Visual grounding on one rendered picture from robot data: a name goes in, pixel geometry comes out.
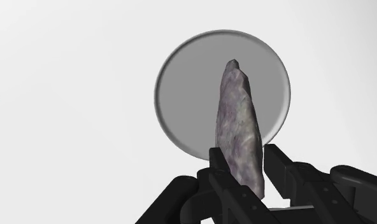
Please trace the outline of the grey purple mottled stone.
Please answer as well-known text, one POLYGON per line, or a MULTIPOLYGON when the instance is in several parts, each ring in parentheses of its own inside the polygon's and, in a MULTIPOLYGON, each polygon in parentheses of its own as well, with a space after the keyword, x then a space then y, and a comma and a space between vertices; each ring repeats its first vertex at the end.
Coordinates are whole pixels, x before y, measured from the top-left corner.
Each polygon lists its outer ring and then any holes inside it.
POLYGON ((250 82, 235 59, 228 61, 222 75, 215 146, 222 150, 230 172, 238 183, 248 186, 258 198, 263 199, 262 137, 250 82))

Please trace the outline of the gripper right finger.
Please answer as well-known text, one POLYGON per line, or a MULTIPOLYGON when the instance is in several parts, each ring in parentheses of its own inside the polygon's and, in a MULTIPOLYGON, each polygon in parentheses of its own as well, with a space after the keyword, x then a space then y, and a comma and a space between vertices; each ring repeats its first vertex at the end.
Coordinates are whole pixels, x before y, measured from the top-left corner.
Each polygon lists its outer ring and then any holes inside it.
POLYGON ((283 199, 319 224, 377 224, 377 176, 349 165, 324 173, 294 162, 275 144, 264 146, 264 171, 283 199))

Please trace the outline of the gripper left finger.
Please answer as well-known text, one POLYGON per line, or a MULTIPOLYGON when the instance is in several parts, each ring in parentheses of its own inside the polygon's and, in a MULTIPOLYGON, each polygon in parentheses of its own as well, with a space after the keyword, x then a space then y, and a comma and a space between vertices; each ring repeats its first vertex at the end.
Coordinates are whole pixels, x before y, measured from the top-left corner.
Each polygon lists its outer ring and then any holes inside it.
POLYGON ((209 149, 210 166, 197 177, 178 176, 135 224, 281 224, 246 185, 230 173, 220 148, 209 149))

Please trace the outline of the grey round plate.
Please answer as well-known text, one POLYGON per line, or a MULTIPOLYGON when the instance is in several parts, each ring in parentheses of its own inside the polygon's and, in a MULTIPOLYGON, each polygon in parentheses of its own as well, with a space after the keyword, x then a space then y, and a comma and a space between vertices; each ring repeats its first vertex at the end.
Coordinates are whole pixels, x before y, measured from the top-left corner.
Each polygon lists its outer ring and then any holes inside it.
POLYGON ((198 34, 175 49, 157 77, 154 104, 164 133, 179 149, 209 159, 222 74, 235 59, 250 83, 262 142, 277 135, 291 100, 287 70, 265 42, 241 31, 214 30, 198 34))

